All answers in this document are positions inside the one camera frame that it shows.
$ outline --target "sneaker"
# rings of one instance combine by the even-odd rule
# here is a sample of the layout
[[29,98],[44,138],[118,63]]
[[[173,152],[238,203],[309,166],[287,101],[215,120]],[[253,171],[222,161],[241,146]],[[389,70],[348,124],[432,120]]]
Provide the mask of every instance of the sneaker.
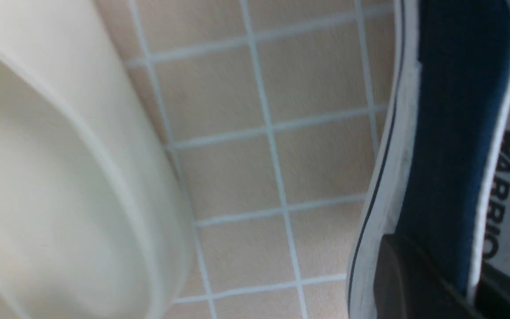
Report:
[[510,317],[510,1],[396,0],[394,12],[350,318]]

